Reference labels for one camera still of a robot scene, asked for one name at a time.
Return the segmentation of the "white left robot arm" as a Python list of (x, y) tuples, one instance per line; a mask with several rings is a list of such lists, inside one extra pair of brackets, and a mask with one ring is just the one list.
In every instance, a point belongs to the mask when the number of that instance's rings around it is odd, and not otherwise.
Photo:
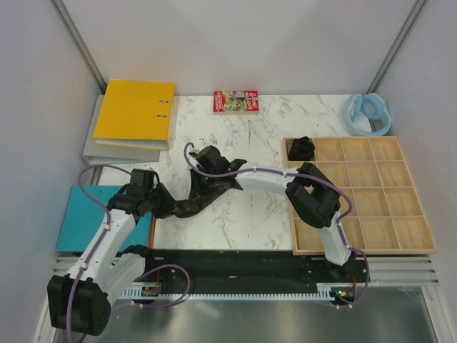
[(112, 261), (122, 243), (146, 214), (168, 209), (172, 197), (154, 170), (134, 169), (130, 180), (107, 203), (90, 200), (104, 211), (103, 219), (78, 261), (63, 276), (47, 284), (51, 325), (75, 342), (75, 334), (98, 336), (111, 315), (113, 303), (134, 280), (156, 275), (156, 263), (134, 252)]

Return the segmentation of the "brown floral patterned tie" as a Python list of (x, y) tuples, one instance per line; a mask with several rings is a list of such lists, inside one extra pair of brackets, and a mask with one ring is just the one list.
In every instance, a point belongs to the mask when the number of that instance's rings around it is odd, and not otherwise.
[(197, 215), (216, 201), (223, 193), (232, 188), (227, 178), (207, 178), (193, 169), (190, 171), (191, 188), (188, 199), (176, 201), (173, 214), (178, 218)]

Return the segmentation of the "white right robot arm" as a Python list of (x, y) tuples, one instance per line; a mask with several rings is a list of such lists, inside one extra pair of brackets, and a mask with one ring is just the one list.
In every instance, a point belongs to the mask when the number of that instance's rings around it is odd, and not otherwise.
[(341, 225), (353, 205), (318, 167), (304, 162), (297, 169), (274, 169), (243, 159), (228, 161), (214, 146), (194, 149), (189, 142), (184, 158), (197, 174), (215, 182), (231, 182), (240, 190), (265, 191), (286, 197), (298, 217), (317, 230), (324, 248), (327, 272), (335, 281), (343, 281), (353, 272), (355, 252)]

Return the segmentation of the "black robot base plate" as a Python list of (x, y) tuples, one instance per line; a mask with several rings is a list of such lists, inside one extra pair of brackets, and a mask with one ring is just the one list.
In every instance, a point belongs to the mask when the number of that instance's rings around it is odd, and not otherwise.
[(146, 282), (159, 282), (167, 294), (313, 293), (319, 284), (359, 284), (368, 279), (366, 263), (356, 259), (338, 271), (322, 257), (290, 251), (149, 249), (128, 253), (146, 261)]

